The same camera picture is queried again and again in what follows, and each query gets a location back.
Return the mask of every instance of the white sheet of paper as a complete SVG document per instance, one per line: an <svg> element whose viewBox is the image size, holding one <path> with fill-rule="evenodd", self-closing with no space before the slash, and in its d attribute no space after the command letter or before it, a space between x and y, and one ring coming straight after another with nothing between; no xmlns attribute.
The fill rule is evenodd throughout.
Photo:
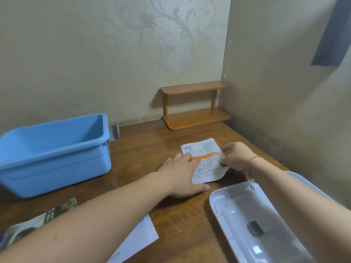
<svg viewBox="0 0 351 263"><path fill-rule="evenodd" d="M157 239L158 234L147 214L121 243L107 263L122 263Z"/></svg>
<svg viewBox="0 0 351 263"><path fill-rule="evenodd" d="M182 152L201 159L193 175L193 184L221 179L229 169L229 167L221 167L219 161L225 158L225 155L213 138L182 145Z"/></svg>

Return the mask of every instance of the wooden table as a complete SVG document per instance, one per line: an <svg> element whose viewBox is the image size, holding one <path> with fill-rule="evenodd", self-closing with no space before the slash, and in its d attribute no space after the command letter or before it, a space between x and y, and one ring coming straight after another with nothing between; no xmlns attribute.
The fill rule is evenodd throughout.
<svg viewBox="0 0 351 263"><path fill-rule="evenodd" d="M120 139L110 143L112 169L104 176L29 200L19 199L0 188L0 232L4 233L9 226L44 213L71 197L76 197L81 204L131 183L181 152L181 145L211 137L219 147L241 141L269 162L287 170L222 122L172 132L162 120L156 120L121 127L120 132ZM150 212L160 238L127 262L237 262L208 198L213 190L244 180L240 174L226 174L221 180L209 183L211 189L206 193L187 199L163 200Z"/></svg>

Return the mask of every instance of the white plastic tray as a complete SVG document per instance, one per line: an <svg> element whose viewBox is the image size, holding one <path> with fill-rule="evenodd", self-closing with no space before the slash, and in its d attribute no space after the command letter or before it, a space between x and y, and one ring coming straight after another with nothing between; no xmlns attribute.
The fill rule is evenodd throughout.
<svg viewBox="0 0 351 263"><path fill-rule="evenodd" d="M286 173L331 199L299 174ZM248 181L215 190L210 205L239 263L315 262L257 183ZM261 226L263 235L251 234L248 223L252 221Z"/></svg>

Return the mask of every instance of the blue plastic tub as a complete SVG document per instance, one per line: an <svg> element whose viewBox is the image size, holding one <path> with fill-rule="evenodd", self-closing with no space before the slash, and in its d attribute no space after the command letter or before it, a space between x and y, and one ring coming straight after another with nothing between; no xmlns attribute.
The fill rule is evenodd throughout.
<svg viewBox="0 0 351 263"><path fill-rule="evenodd" d="M17 128L0 136L0 183L28 198L107 173L106 114Z"/></svg>

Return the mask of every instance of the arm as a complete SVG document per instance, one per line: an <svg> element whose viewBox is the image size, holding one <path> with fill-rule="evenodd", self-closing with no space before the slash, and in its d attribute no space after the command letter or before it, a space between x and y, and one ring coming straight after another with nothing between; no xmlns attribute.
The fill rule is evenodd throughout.
<svg viewBox="0 0 351 263"><path fill-rule="evenodd" d="M189 153L157 171L62 214L0 254L0 262L105 263L141 219L169 195L210 189L192 184L198 165Z"/></svg>
<svg viewBox="0 0 351 263"><path fill-rule="evenodd" d="M241 142L223 149L221 162L248 171L279 215L317 262L351 259L351 211L296 181Z"/></svg>

